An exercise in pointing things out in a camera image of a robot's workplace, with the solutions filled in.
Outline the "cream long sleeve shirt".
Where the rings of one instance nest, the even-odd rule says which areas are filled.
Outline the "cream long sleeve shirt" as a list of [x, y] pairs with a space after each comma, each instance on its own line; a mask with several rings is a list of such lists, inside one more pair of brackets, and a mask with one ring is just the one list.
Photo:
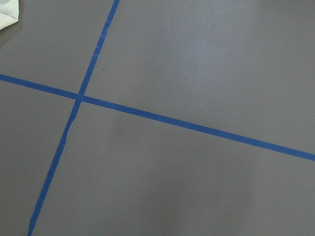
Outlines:
[[0, 0], [0, 29], [19, 21], [19, 1]]

